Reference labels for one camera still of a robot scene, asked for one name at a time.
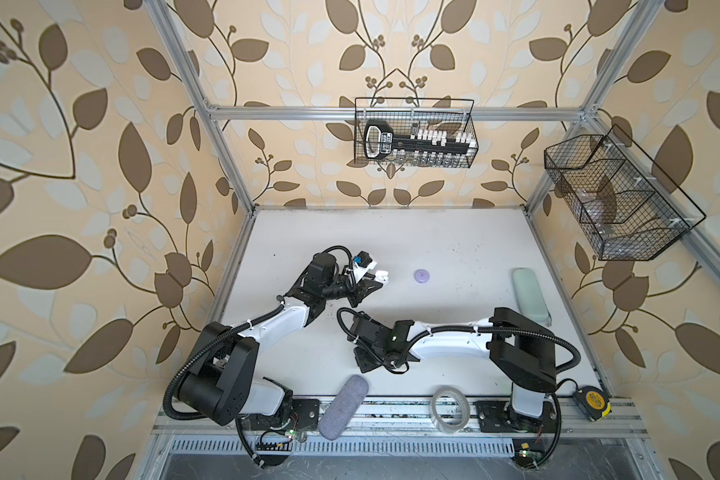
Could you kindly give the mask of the white round earbud case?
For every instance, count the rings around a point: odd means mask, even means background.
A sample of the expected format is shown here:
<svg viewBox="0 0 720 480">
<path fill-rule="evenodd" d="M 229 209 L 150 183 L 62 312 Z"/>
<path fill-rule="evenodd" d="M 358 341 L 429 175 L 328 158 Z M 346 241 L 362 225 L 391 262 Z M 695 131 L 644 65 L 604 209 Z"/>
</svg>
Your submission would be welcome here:
<svg viewBox="0 0 720 480">
<path fill-rule="evenodd" d="M 383 270 L 377 270 L 375 280 L 379 283 L 386 284 L 389 281 L 389 273 Z"/>
</svg>

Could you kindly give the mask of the purple earbud charging case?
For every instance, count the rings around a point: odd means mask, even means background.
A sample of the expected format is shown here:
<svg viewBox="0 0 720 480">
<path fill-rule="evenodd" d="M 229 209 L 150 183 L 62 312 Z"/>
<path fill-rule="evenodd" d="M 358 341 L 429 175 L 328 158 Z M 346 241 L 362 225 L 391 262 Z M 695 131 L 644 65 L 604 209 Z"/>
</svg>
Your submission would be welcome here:
<svg viewBox="0 0 720 480">
<path fill-rule="evenodd" d="M 417 269 L 414 272 L 414 280 L 419 284 L 426 284 L 430 280 L 430 273 L 425 269 Z"/>
</svg>

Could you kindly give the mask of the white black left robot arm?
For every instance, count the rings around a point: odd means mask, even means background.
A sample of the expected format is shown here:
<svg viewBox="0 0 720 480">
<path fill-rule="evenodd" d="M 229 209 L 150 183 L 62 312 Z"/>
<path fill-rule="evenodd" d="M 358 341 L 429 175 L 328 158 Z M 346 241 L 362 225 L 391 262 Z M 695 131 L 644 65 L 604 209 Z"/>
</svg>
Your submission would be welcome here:
<svg viewBox="0 0 720 480">
<path fill-rule="evenodd" d="M 207 324 L 186 363 L 169 382 L 163 413 L 177 421 L 209 419 L 220 426 L 250 416 L 278 425 L 294 417 L 292 390 L 256 375 L 259 353 L 306 328 L 328 302 L 358 306 L 389 281 L 365 251 L 331 246 L 315 254 L 270 312 L 237 326 Z"/>
</svg>

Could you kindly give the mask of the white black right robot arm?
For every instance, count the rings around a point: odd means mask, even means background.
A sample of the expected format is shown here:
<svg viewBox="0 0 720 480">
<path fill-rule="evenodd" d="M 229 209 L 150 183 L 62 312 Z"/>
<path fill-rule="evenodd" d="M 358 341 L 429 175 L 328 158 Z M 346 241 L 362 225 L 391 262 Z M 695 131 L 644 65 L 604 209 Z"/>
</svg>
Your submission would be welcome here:
<svg viewBox="0 0 720 480">
<path fill-rule="evenodd" d="M 545 400 L 558 389 L 557 377 L 581 362 L 571 342 L 508 307 L 467 324 L 400 320 L 387 327 L 347 307 L 336 318 L 361 372 L 382 368 L 402 375 L 413 363 L 445 357 L 489 360 L 512 382 L 507 410 L 527 419 L 542 416 Z"/>
</svg>

